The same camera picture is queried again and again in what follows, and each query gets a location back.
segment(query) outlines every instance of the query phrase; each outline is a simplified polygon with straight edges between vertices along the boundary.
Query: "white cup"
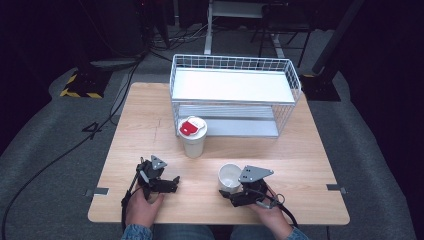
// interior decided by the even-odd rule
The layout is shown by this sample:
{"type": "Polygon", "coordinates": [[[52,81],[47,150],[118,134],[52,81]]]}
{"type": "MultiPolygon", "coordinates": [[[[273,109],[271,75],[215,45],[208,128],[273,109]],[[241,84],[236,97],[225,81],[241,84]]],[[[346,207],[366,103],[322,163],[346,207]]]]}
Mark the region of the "white cup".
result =
{"type": "Polygon", "coordinates": [[[178,124],[179,135],[184,144],[184,151],[187,157],[197,158],[203,153],[203,146],[208,131],[205,120],[199,117],[188,117],[178,124]],[[185,128],[184,124],[188,124],[191,128],[185,128]]]}
{"type": "Polygon", "coordinates": [[[219,189],[231,194],[238,191],[240,187],[239,177],[241,169],[232,163],[227,163],[219,169],[219,189]]]}

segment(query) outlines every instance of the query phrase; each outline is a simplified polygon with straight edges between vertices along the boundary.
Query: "sleeve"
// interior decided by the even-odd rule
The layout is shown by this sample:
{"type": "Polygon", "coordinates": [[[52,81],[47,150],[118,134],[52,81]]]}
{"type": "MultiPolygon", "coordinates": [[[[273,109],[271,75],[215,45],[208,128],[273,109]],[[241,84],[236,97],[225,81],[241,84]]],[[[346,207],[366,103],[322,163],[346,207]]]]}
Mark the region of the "sleeve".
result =
{"type": "Polygon", "coordinates": [[[287,240],[308,240],[309,238],[298,228],[293,227],[293,232],[287,237],[287,240]]]}
{"type": "Polygon", "coordinates": [[[152,231],[144,226],[130,224],[125,228],[121,240],[152,240],[152,231]]]}

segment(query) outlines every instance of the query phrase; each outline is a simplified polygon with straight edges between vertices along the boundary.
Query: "hand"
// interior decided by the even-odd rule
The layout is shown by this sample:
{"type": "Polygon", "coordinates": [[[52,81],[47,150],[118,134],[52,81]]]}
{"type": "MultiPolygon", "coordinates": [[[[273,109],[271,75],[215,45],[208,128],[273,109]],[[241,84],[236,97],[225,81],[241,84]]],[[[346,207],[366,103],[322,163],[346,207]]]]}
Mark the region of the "hand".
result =
{"type": "Polygon", "coordinates": [[[125,224],[150,228],[164,198],[165,194],[160,193],[153,203],[149,203],[144,198],[143,189],[136,190],[128,202],[125,224]]]}
{"type": "MultiPolygon", "coordinates": [[[[268,186],[268,196],[276,196],[275,192],[268,186]]],[[[265,199],[264,203],[269,205],[269,199],[265,199]]],[[[258,214],[261,222],[267,226],[274,234],[275,239],[286,239],[293,231],[293,228],[287,222],[283,212],[277,206],[267,209],[257,204],[250,204],[247,207],[258,214]]]]}

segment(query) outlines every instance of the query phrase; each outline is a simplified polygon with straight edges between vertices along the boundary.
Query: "black chair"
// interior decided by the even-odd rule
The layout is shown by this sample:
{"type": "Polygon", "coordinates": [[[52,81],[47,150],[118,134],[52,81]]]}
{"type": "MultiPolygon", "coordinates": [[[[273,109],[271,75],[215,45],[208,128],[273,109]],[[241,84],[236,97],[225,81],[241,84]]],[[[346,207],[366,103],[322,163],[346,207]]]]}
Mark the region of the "black chair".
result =
{"type": "MultiPolygon", "coordinates": [[[[284,49],[302,49],[302,53],[300,54],[299,62],[297,64],[297,67],[300,67],[309,37],[313,31],[313,26],[311,24],[311,16],[305,12],[304,6],[299,4],[298,1],[299,0],[270,0],[267,5],[262,7],[262,19],[260,21],[260,25],[251,39],[251,42],[253,42],[259,29],[262,30],[258,57],[261,57],[262,49],[265,48],[265,35],[271,39],[271,35],[278,36],[278,34],[291,34],[292,37],[284,45],[284,49]],[[303,47],[289,46],[298,33],[307,34],[303,47]]],[[[272,45],[269,47],[282,49],[281,46],[272,45]]]]}

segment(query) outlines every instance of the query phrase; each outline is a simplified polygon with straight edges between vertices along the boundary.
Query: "wire rack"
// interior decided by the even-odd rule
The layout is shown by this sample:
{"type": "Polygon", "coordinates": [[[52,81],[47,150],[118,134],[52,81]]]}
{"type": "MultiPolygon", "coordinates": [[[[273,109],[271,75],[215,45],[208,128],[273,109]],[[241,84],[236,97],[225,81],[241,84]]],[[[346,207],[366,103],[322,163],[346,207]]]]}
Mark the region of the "wire rack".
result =
{"type": "Polygon", "coordinates": [[[278,137],[301,86],[288,59],[174,55],[170,95],[179,121],[198,116],[208,136],[278,137]]]}

